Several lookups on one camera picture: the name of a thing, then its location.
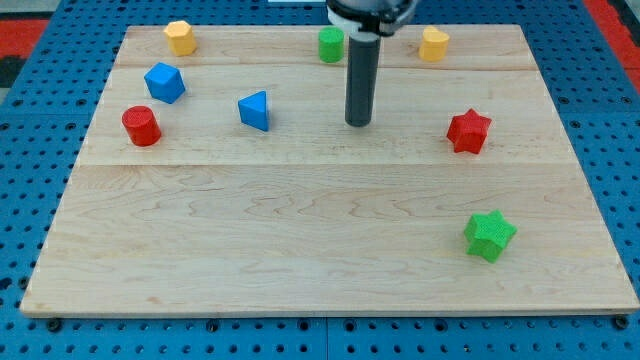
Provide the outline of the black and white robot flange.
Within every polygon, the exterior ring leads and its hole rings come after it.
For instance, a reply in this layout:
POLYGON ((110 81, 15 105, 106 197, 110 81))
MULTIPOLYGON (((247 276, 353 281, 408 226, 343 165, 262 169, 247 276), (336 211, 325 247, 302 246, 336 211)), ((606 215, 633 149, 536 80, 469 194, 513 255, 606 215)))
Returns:
POLYGON ((392 36, 409 24, 419 0, 327 0, 331 24, 349 34, 392 36))

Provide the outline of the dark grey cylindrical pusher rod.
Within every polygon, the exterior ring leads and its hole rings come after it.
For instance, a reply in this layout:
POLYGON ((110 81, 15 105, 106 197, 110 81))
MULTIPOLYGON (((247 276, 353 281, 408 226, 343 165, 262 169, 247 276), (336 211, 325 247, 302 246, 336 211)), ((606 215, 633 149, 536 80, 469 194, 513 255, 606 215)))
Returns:
POLYGON ((348 45, 345 121, 353 127, 365 127, 373 114, 380 37, 352 34, 348 45))

